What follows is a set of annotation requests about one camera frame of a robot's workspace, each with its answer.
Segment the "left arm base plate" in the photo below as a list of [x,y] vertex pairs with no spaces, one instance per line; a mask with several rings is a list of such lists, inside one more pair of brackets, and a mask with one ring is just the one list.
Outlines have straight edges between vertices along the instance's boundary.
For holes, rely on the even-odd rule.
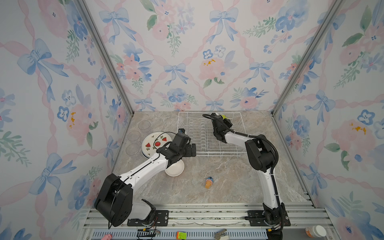
[[144,220],[131,219],[128,220],[127,226],[129,227],[166,227],[169,222],[168,210],[155,210],[151,211],[149,216]]

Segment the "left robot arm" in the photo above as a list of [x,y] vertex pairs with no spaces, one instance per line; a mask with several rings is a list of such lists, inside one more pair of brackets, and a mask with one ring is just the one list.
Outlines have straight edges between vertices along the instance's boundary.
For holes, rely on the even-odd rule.
[[195,157],[196,145],[178,129],[172,142],[156,150],[147,161],[122,175],[110,174],[106,177],[94,203],[109,222],[109,227],[118,227],[126,220],[138,222],[144,226],[156,221],[156,207],[147,200],[134,202],[136,191],[156,174],[165,171],[184,157]]

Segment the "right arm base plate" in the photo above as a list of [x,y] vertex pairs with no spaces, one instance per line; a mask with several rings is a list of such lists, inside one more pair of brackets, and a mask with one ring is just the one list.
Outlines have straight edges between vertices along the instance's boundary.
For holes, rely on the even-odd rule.
[[277,212],[277,216],[273,217],[272,214],[262,210],[249,210],[245,220],[249,221],[251,227],[276,228],[281,223],[284,223],[284,227],[291,226],[290,218],[285,210],[283,210],[283,218],[281,218],[280,212]]

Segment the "white wire dish rack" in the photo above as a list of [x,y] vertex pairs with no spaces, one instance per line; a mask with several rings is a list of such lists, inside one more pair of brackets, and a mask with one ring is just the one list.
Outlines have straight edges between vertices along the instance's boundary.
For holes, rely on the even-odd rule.
[[214,128],[210,119],[203,117],[204,112],[179,112],[178,129],[184,129],[186,135],[196,144],[197,156],[200,157],[241,157],[246,153],[244,148],[233,144],[225,144],[214,136]]

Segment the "orange bowl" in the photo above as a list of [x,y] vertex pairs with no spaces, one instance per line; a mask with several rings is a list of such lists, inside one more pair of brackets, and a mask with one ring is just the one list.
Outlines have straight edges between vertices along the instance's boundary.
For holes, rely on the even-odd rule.
[[165,173],[170,177],[177,177],[183,173],[184,169],[185,164],[183,160],[179,160],[177,163],[174,163],[165,169]]

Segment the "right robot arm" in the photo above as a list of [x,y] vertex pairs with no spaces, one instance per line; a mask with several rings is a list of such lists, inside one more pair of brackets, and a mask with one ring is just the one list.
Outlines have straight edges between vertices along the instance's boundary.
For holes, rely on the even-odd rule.
[[232,129],[232,123],[222,115],[204,115],[213,125],[218,141],[243,148],[251,167],[257,171],[263,190],[264,221],[267,225],[282,224],[283,204],[280,199],[274,170],[279,161],[276,147],[264,135],[247,135]]

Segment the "plate with fruit pattern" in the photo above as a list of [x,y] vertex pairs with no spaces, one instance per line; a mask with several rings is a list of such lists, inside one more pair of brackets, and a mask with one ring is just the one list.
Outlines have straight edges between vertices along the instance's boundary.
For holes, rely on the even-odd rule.
[[168,133],[154,132],[144,138],[142,142],[142,154],[149,159],[156,154],[157,149],[163,147],[168,142],[172,142],[172,140],[172,137]]

